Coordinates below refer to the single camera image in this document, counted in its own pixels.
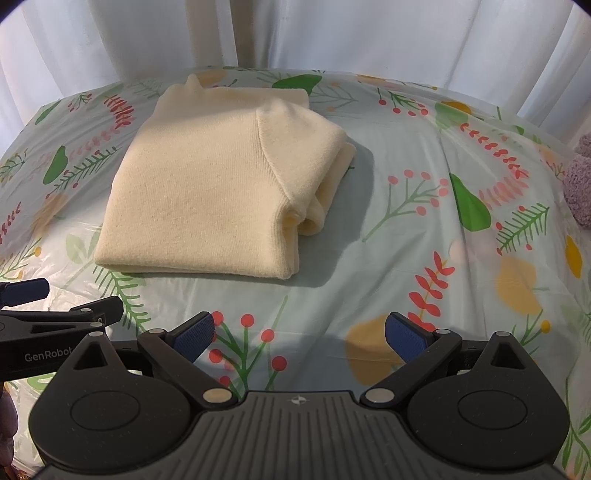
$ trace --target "green leaf print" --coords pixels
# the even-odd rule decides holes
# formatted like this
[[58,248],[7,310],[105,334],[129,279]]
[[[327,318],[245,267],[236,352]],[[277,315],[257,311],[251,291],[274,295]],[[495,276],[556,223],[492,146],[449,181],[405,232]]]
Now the green leaf print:
[[45,110],[43,110],[41,112],[41,115],[39,115],[39,117],[37,117],[37,120],[35,120],[35,125],[38,125],[47,115],[49,115],[51,113],[51,111],[57,106],[58,103],[61,102],[61,99],[59,99],[56,103],[52,104],[51,106],[47,107]]
[[579,435],[582,435],[583,433],[585,433],[590,428],[591,428],[591,415],[588,415],[587,418],[585,418],[581,422],[581,425],[579,427]]
[[457,212],[462,226],[471,232],[479,232],[491,226],[491,213],[480,198],[472,194],[453,173],[450,174]]
[[74,263],[81,264],[86,258],[86,248],[79,236],[68,233],[66,235],[66,253]]
[[45,176],[43,177],[43,185],[48,185],[56,178],[61,175],[68,165],[68,157],[66,156],[65,146],[61,146],[57,149],[56,154],[51,161],[51,165],[47,169]]
[[43,375],[37,375],[36,377],[29,377],[29,378],[27,378],[27,383],[29,384],[30,387],[34,388],[38,392],[42,392],[43,390],[45,390],[45,387],[51,381],[51,379],[54,377],[54,375],[55,375],[55,373],[52,372],[50,374],[43,374]]
[[90,244],[88,245],[88,255],[86,258],[90,258],[95,251],[96,244],[99,242],[100,237],[100,228],[96,230],[95,233],[92,234],[92,238],[90,239]]
[[435,113],[435,123],[442,130],[465,124],[468,121],[468,114],[466,112],[446,105],[443,102],[437,102],[435,104]]
[[302,75],[296,75],[295,77],[284,78],[283,80],[277,80],[273,84],[273,88],[302,88],[308,95],[312,93],[312,90],[318,82],[322,80],[322,75],[312,75],[310,73],[304,73]]

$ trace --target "cream sweater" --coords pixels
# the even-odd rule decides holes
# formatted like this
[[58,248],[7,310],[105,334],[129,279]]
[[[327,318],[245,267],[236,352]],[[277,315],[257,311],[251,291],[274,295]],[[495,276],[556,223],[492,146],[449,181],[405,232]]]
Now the cream sweater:
[[172,85],[113,180],[95,262],[289,278],[355,148],[304,90]]

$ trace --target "bed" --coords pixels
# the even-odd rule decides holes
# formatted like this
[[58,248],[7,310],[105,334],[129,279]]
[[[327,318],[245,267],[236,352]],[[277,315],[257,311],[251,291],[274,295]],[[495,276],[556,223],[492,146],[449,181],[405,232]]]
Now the bed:
[[[300,272],[288,281],[98,267],[93,249],[125,150],[158,97],[189,73],[46,105],[3,156],[0,281],[51,284],[47,299],[23,308],[66,310],[118,295],[125,315],[109,332],[117,340],[213,312],[216,339],[197,364],[238,395],[359,394],[403,364],[385,343],[389,312],[468,339],[507,330],[569,409],[558,466],[571,478],[591,475],[591,242],[561,187],[574,152],[510,112],[435,86],[199,70],[205,87],[303,88],[313,110],[347,131],[357,153],[324,229],[300,238]],[[21,419],[15,465],[27,472],[41,462],[26,418],[51,376],[9,385]]]

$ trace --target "white curtain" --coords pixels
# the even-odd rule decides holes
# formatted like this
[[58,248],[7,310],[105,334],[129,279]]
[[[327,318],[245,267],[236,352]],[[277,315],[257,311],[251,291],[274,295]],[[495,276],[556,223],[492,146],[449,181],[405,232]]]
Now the white curtain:
[[571,0],[28,0],[0,25],[0,151],[60,97],[221,64],[426,83],[571,144],[591,130],[591,18]]

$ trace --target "ridged surface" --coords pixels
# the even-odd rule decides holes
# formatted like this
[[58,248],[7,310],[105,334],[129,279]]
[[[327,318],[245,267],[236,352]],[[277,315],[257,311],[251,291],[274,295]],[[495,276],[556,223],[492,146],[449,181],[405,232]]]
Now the ridged surface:
[[[47,468],[39,480],[89,476]],[[250,393],[236,408],[204,414],[175,452],[135,472],[100,480],[559,480],[550,466],[476,474],[431,458],[398,417],[355,404],[348,393]]]

